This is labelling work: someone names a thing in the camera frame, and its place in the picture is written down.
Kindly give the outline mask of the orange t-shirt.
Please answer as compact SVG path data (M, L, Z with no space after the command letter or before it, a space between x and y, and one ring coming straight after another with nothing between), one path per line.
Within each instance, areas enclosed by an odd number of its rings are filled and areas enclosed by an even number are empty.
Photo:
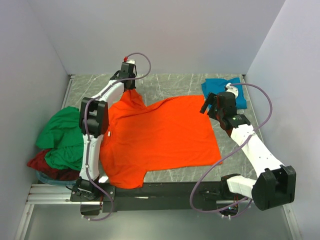
M147 172L213 165L221 154L202 95L174 96L145 105L127 90L109 109L99 158L109 182L143 186Z

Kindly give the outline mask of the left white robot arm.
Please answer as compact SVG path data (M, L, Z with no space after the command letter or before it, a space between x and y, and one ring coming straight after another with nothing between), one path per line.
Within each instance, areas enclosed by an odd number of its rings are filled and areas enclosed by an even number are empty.
M109 107L126 90L135 89L137 67L134 60L124 60L120 70L96 95L85 97L80 105L79 128L83 138L83 157L79 177L72 188L71 200L96 201L102 193L99 185L99 155L109 127Z

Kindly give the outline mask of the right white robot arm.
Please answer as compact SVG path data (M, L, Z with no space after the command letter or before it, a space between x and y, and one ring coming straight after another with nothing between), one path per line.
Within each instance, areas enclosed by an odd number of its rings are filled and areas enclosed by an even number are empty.
M234 93L210 93L200 113L206 113L219 122L220 127L241 148L257 176L256 180L237 173L223 176L219 187L222 198L230 200L239 194L252 199L262 211L295 200L295 169L291 165L283 165L258 137L248 118L237 113Z

